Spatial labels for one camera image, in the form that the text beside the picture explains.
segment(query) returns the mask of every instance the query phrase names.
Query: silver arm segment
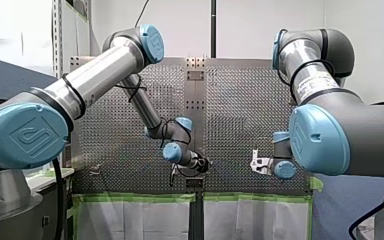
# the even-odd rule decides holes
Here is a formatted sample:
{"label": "silver arm segment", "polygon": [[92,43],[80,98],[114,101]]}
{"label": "silver arm segment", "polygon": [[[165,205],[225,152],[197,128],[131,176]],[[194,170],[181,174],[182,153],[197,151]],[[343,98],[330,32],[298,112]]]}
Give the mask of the silver arm segment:
{"label": "silver arm segment", "polygon": [[[118,37],[117,44],[66,76],[80,93],[86,107],[108,92],[120,79],[145,67],[145,56],[130,39]],[[44,91],[62,105],[74,120],[80,116],[81,101],[63,79],[45,88]]]}

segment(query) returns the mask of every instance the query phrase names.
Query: pegboard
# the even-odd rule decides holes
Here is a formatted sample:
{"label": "pegboard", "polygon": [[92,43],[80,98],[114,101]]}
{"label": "pegboard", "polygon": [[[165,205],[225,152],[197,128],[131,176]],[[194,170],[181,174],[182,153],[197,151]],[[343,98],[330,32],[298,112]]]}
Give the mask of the pegboard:
{"label": "pegboard", "polygon": [[[197,151],[214,163],[205,177],[205,191],[305,194],[309,184],[303,170],[285,181],[254,173],[249,166],[253,149],[267,157],[272,154],[272,134],[287,129],[292,109],[288,88],[270,70],[271,62],[201,61],[204,79],[198,79],[199,84],[190,84],[190,62],[183,58],[148,66],[141,76],[161,117],[201,117],[203,126],[195,127],[202,129],[203,148]],[[205,109],[191,111],[194,94],[205,102]],[[88,109],[72,141],[75,192],[186,191],[181,176],[169,186],[171,165],[162,158],[160,141],[144,136],[144,125],[122,89],[112,89]]]}

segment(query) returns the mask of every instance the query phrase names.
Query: metal frame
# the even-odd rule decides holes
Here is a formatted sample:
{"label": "metal frame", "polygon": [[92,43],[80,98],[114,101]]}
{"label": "metal frame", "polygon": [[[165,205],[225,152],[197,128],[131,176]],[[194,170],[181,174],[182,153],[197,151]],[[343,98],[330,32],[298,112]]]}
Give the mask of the metal frame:
{"label": "metal frame", "polygon": [[[71,67],[74,70],[78,66],[81,66],[88,60],[92,59],[91,57],[73,57],[71,59]],[[272,153],[272,145],[271,145],[271,134],[274,131],[286,130],[289,112],[292,110],[293,106],[289,104],[289,92],[288,89],[281,85],[278,82],[277,76],[274,71],[270,70],[271,62],[269,60],[232,60],[232,59],[203,59],[203,58],[166,58],[161,64],[151,65],[142,71],[141,75],[144,77],[144,83],[148,87],[148,94],[150,95],[151,101],[155,104],[156,108],[160,112],[163,117],[175,117],[184,115],[193,120],[193,139],[190,145],[190,149],[196,152],[202,153],[207,157],[210,157],[210,160],[213,160],[214,168],[210,170],[207,176],[204,177],[204,186],[202,191],[214,191],[214,192],[260,192],[260,193],[277,193],[277,194],[287,194],[287,195],[307,195],[309,194],[309,181],[308,175],[300,169],[298,171],[297,177],[290,181],[279,180],[275,176],[263,176],[260,174],[252,173],[249,167],[249,163],[252,160],[252,150],[259,149],[263,156],[270,157]],[[241,74],[245,74],[251,80],[239,78],[235,79],[235,77],[241,76]],[[165,82],[165,78],[173,78],[171,82]],[[238,82],[236,84],[235,81],[242,81],[242,83],[251,84],[252,86],[248,86],[245,90],[235,90],[234,88],[243,87]],[[262,84],[261,81],[268,81],[267,84]],[[171,88],[170,84],[175,83],[177,88]],[[229,92],[232,89],[225,89],[223,86],[229,86],[233,90],[233,94],[236,97],[239,94],[244,94],[243,99],[244,103],[240,100],[239,102],[232,102],[229,104],[219,103],[219,100],[229,99]],[[260,102],[264,102],[267,98],[276,97],[278,102],[273,102],[273,106],[268,106],[266,104],[261,104]],[[161,179],[166,179],[169,177],[170,165],[164,162],[161,159],[158,159],[160,156],[160,150],[158,150],[159,142],[156,140],[146,139],[142,136],[142,123],[137,116],[135,110],[127,103],[127,99],[124,96],[124,93],[119,89],[111,90],[106,96],[103,97],[103,100],[107,104],[114,105],[115,109],[121,109],[121,115],[114,116],[115,118],[110,119],[102,119],[103,125],[110,126],[113,128],[106,129],[103,128],[106,132],[108,131],[118,131],[111,125],[111,121],[115,121],[113,123],[118,124],[119,127],[123,127],[119,125],[124,121],[124,117],[129,118],[126,120],[127,122],[124,124],[132,124],[132,126],[125,126],[129,128],[134,128],[133,138],[129,137],[127,139],[124,136],[122,142],[127,149],[124,149],[119,154],[134,154],[128,155],[130,159],[127,161],[131,161],[129,166],[124,165],[120,162],[100,162],[99,159],[95,159],[93,162],[95,164],[91,165],[91,162],[85,162],[85,156],[89,157],[89,153],[79,152],[79,147],[81,147],[81,142],[79,141],[79,137],[82,136],[81,129],[84,127],[90,128],[90,124],[96,124],[97,122],[94,120],[95,118],[99,118],[101,113],[105,114],[113,114],[103,108],[107,108],[107,105],[97,104],[98,106],[92,107],[90,109],[89,114],[85,116],[85,118],[76,123],[75,131],[73,132],[72,139],[72,156],[75,167],[79,170],[77,176],[82,176],[79,178],[79,181],[75,180],[75,185],[80,186],[78,184],[83,184],[83,187],[76,188],[75,191],[83,192],[83,191],[134,191],[140,193],[183,193],[187,191],[185,186],[184,179],[181,178],[180,175],[176,176],[175,186],[173,188],[169,187],[168,181],[167,184],[164,185],[161,183],[157,188],[146,187],[149,184],[149,181],[154,182],[162,182]],[[229,122],[229,118],[217,118],[219,115],[223,115],[223,111],[233,111],[238,108],[244,108],[246,114],[251,114],[248,116],[248,122],[240,123],[236,122],[234,116],[233,122]],[[234,114],[232,112],[226,112],[226,116],[229,114]],[[251,134],[248,138],[239,138],[239,145],[234,143],[236,141],[236,135],[234,135],[236,128],[240,124],[248,124],[246,131],[248,134]],[[261,135],[255,135],[254,131],[251,131],[255,128],[256,133],[261,133]],[[228,136],[225,139],[214,138],[214,134],[223,134],[223,131],[229,131]],[[93,136],[96,134],[101,135],[99,132],[94,132]],[[95,138],[95,141],[100,141],[99,139],[104,140],[104,138]],[[228,147],[223,144],[223,141],[232,142]],[[137,152],[131,152],[133,148],[135,148],[132,144],[141,144],[142,149],[146,149],[144,152],[154,152],[155,157],[152,157],[151,171],[160,171],[160,173],[152,172],[151,175],[138,175],[139,182],[142,184],[138,184],[138,180],[131,180],[123,182],[124,180],[115,179],[113,177],[104,179],[104,176],[108,176],[111,174],[116,174],[114,171],[119,171],[117,174],[125,175],[128,174],[129,171],[135,171],[134,166],[142,166],[143,164],[147,164],[146,161],[140,158],[144,158],[141,154]],[[246,152],[244,152],[244,147],[249,148],[249,157],[246,156]],[[237,151],[231,156],[223,155],[224,147],[231,148],[231,151]],[[218,159],[218,155],[222,155],[223,159]],[[85,184],[90,184],[91,188],[85,188]]]}
{"label": "metal frame", "polygon": [[63,70],[63,45],[62,45],[62,3],[65,0],[53,0],[52,2],[52,41],[54,60],[54,74],[58,79],[62,75]]}

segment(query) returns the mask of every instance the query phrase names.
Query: robotic arm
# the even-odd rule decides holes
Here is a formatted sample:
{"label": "robotic arm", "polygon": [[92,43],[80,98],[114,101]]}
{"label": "robotic arm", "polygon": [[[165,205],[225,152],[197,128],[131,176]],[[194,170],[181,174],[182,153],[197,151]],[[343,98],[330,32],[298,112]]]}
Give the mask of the robotic arm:
{"label": "robotic arm", "polygon": [[[0,239],[42,238],[43,216],[38,207],[42,197],[30,192],[20,169],[53,161],[63,150],[73,122],[120,81],[146,126],[147,136],[171,139],[164,158],[199,172],[208,170],[209,162],[188,150],[192,122],[184,117],[163,122],[140,88],[137,73],[163,57],[160,33],[152,25],[142,25],[111,35],[101,55],[45,89],[32,88],[0,100]],[[62,200],[62,186],[59,189]],[[62,201],[59,205],[57,234],[62,229]],[[2,229],[6,226],[17,231]]]}
{"label": "robotic arm", "polygon": [[338,31],[278,34],[273,67],[286,75],[298,104],[289,121],[291,150],[311,172],[384,176],[384,103],[366,105],[341,88],[353,66],[352,45]]}
{"label": "robotic arm", "polygon": [[45,89],[33,88],[1,103],[0,168],[29,169],[52,161],[73,130],[73,121],[121,80],[148,129],[147,135],[172,139],[164,148],[164,158],[201,172],[208,170],[208,161],[187,149],[192,122],[181,117],[163,123],[139,88],[136,73],[163,57],[163,40],[154,26],[116,32],[94,60]]}

